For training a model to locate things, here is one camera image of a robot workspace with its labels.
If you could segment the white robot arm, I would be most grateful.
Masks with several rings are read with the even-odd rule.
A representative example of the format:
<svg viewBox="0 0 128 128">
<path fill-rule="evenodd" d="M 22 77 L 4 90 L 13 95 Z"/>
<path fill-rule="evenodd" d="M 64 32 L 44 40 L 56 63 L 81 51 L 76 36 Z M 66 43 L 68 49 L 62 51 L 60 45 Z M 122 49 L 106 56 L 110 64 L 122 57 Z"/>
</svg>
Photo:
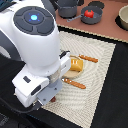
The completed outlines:
<svg viewBox="0 0 128 128">
<path fill-rule="evenodd" d="M 0 54 L 23 61 L 14 77 L 15 94 L 24 107 L 47 104 L 61 89 L 71 66 L 60 51 L 56 15 L 49 0 L 0 0 Z"/>
</svg>

